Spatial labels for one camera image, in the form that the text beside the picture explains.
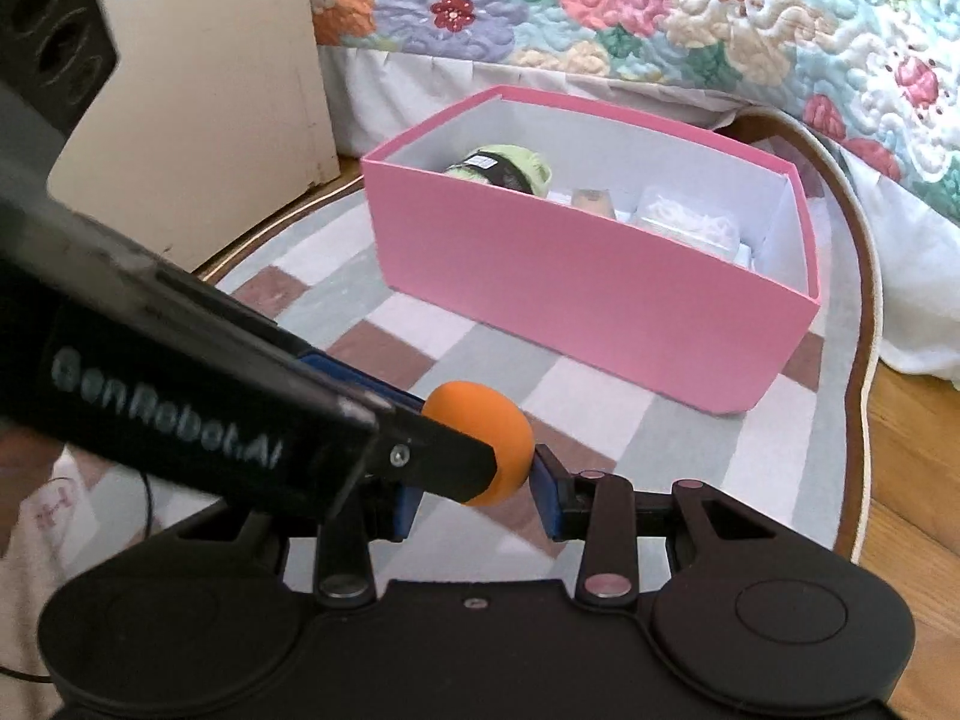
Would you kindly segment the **beige foundation bottle gold cap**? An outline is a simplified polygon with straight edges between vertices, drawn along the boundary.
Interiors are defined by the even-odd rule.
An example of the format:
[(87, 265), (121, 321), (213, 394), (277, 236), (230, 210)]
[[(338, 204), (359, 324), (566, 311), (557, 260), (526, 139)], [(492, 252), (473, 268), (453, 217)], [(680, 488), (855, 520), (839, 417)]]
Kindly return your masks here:
[(592, 215), (602, 216), (602, 218), (608, 218), (609, 220), (617, 219), (617, 211), (615, 211), (615, 206), (613, 206), (607, 190), (576, 188), (571, 193), (571, 204), (574, 208), (587, 211)]

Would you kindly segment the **black speaker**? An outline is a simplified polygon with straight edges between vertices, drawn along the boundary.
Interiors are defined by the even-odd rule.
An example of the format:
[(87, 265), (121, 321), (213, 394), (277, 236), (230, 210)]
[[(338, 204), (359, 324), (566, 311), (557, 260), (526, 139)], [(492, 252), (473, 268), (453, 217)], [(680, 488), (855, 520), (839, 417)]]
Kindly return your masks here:
[(2, 0), (2, 82), (65, 137), (116, 65), (99, 0)]

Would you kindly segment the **pink storage box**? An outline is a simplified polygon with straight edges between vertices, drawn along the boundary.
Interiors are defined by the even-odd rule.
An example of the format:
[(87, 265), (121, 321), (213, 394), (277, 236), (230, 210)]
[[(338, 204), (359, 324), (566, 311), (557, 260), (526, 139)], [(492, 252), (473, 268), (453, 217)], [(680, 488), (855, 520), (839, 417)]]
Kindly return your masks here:
[[(539, 153), (547, 196), (444, 176), (487, 145)], [(754, 408), (820, 307), (796, 168), (704, 128), (495, 86), (379, 145), (361, 169), (391, 288), (698, 410)], [(622, 216), (569, 206), (576, 188), (607, 190)], [(648, 188), (732, 216), (752, 265), (630, 224)]]

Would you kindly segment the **orange ball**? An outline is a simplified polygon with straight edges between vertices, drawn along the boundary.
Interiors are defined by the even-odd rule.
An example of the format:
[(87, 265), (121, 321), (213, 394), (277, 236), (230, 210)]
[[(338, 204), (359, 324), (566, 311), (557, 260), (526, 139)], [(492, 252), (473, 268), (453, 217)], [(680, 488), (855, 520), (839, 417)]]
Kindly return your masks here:
[(477, 382), (446, 382), (427, 398), (423, 415), (493, 450), (496, 475), (482, 494), (467, 500), (470, 507), (500, 504), (526, 483), (534, 460), (534, 431), (505, 395)]

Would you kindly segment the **checkered round rug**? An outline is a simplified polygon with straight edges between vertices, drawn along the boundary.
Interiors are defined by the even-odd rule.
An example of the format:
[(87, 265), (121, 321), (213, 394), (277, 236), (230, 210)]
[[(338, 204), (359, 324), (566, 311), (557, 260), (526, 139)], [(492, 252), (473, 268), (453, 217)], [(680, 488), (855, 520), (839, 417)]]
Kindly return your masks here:
[[(596, 367), (387, 288), (358, 179), (303, 203), (298, 221), (223, 255), (206, 281), (280, 327), (426, 397), (454, 379), (500, 390), (571, 470), (620, 473), (669, 491), (700, 478), (844, 557), (859, 559), (871, 482), (866, 400), (875, 369), (877, 265), (839, 154), (779, 112), (744, 109), (724, 135), (797, 166), (820, 259), (822, 305), (757, 405), (711, 416)], [(120, 466), (67, 449), (26, 500), (2, 559), (2, 661), (43, 674), (39, 610), (57, 585), (145, 533), (145, 488)], [(377, 589), (391, 580), (562, 578), (579, 543), (551, 543), (524, 486), (488, 509), (425, 496), (412, 538), (374, 543)]]

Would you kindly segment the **green yarn ball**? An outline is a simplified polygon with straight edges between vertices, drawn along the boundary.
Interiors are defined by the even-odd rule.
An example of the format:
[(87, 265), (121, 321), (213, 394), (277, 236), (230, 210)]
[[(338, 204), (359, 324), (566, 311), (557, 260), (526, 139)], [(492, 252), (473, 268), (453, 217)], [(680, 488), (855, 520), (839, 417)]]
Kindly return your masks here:
[(517, 145), (479, 146), (443, 171), (444, 176), (507, 188), (544, 199), (551, 184), (547, 161)]

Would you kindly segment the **floral quilted bedspread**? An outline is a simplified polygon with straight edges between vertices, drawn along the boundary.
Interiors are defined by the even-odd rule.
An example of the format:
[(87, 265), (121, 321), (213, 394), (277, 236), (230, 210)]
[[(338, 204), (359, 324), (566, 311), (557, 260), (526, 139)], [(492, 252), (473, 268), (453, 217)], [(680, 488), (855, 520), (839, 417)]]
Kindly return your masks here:
[(726, 94), (958, 213), (958, 0), (309, 0), (326, 49)]

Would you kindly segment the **clear plastic packet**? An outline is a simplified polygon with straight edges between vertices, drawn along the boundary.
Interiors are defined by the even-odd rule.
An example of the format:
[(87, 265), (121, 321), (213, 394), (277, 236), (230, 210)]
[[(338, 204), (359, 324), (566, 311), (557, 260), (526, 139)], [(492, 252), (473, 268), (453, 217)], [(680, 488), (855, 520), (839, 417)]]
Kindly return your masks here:
[(739, 225), (732, 216), (704, 213), (654, 188), (641, 195), (628, 222), (726, 262), (736, 260), (742, 245)]

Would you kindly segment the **cream nightstand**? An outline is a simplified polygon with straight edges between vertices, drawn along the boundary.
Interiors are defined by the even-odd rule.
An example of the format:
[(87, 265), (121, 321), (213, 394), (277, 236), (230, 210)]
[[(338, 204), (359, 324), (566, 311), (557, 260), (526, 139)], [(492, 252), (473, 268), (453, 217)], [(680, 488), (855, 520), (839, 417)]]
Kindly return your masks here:
[(101, 0), (119, 63), (49, 192), (185, 270), (338, 160), (309, 0)]

